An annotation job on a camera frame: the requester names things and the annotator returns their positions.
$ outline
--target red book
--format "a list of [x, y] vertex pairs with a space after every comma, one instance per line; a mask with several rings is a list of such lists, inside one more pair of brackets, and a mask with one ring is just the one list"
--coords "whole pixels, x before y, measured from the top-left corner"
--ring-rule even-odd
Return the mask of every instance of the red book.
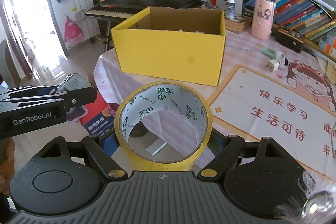
[[295, 20], [297, 20], [299, 17], [302, 17], [302, 16], [304, 16], [304, 15], [306, 15], [306, 14], [308, 14], [308, 13], [314, 11], [314, 10], [317, 10], [317, 8], [315, 7], [314, 4], [312, 4], [311, 7], [308, 7], [306, 10], [303, 10], [301, 13], [299, 13], [299, 14], [297, 14], [297, 15], [294, 15], [294, 16], [293, 16], [292, 18], [290, 18], [290, 19], [288, 19], [288, 20], [286, 20], [286, 21], [284, 21], [284, 22], [281, 22], [279, 25], [280, 25], [280, 26], [287, 25], [287, 24], [289, 24], [291, 21], [295, 21]]
[[275, 11], [279, 14], [282, 10], [284, 10], [288, 5], [293, 5], [297, 3], [299, 0], [290, 0], [289, 2], [284, 3], [279, 8], [277, 8]]

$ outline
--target cartoon girl illustration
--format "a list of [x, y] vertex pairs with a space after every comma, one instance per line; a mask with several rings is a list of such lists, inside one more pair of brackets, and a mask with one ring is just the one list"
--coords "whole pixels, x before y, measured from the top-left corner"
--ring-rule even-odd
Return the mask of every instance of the cartoon girl illustration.
[[318, 70], [296, 60], [288, 64], [287, 83], [302, 97], [312, 99], [322, 108], [336, 112], [331, 85]]
[[266, 9], [264, 12], [264, 19], [269, 20], [269, 18], [271, 17], [271, 10], [270, 9]]

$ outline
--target roll of tape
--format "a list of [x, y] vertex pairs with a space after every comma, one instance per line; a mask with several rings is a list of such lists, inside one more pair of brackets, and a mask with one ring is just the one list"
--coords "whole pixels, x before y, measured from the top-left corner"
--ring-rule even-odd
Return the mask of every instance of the roll of tape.
[[[184, 115], [196, 132], [196, 148], [180, 161], [154, 162], [134, 151], [128, 144], [133, 127], [147, 115], [160, 110], [173, 110]], [[115, 115], [115, 133], [125, 149], [134, 170], [189, 170], [205, 149], [212, 129], [212, 112], [201, 95], [191, 87], [175, 81], [153, 82], [131, 93]]]

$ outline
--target white desk mat with orange border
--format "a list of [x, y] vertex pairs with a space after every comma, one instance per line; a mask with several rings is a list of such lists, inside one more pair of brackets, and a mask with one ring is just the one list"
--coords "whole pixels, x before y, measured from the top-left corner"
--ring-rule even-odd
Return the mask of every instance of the white desk mat with orange border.
[[[284, 52], [289, 66], [268, 71], [265, 66], [270, 58], [260, 52], [262, 46]], [[249, 141], [270, 136], [303, 166], [336, 179], [330, 142], [330, 134], [336, 139], [336, 132], [331, 132], [336, 121], [336, 90], [319, 69], [315, 57], [289, 50], [273, 37], [261, 41], [249, 31], [227, 31], [219, 85], [184, 84], [207, 100], [213, 127], [222, 134], [237, 134]], [[101, 55], [94, 78], [106, 102], [118, 104], [140, 86], [161, 80], [121, 72], [114, 49]], [[179, 115], [160, 112], [146, 118], [147, 129], [183, 155], [195, 147], [190, 125]], [[203, 168], [213, 158], [206, 149], [196, 164]]]

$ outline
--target pink backpack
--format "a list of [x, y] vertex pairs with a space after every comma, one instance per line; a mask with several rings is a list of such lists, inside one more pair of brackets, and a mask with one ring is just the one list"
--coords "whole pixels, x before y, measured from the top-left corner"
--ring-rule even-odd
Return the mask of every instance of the pink backpack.
[[83, 40], [83, 32], [75, 22], [69, 17], [67, 18], [68, 20], [65, 22], [64, 28], [64, 41], [73, 45]]

